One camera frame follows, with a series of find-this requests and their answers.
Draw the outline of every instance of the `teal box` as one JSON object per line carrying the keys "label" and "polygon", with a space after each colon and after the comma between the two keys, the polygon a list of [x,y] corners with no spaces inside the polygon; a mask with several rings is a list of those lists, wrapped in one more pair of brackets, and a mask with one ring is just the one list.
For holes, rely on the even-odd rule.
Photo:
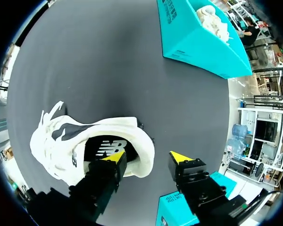
{"label": "teal box", "polygon": [[[236,182],[218,172],[210,175],[217,184],[226,187],[228,198],[236,186]],[[184,195],[179,192],[167,194],[159,198],[156,226],[190,226],[199,223],[192,214]]]}
{"label": "teal box", "polygon": [[[226,15],[209,0],[157,0],[163,56],[201,67],[222,78],[252,75],[244,46]],[[202,27],[196,11],[206,5],[227,23],[227,43]]]}

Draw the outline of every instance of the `black mat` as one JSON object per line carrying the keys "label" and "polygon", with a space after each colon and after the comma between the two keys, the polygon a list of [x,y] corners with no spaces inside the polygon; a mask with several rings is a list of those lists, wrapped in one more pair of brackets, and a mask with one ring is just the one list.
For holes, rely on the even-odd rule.
{"label": "black mat", "polygon": [[171,150],[201,158],[210,172],[219,168],[228,130],[227,80],[162,57],[153,0],[61,0],[29,32],[11,76],[8,130],[19,168],[37,192],[54,187],[67,194],[66,184],[29,148],[41,111],[59,100],[82,123],[136,116],[155,138],[153,171],[125,178],[99,223],[155,224],[158,198],[175,190],[167,167]]}

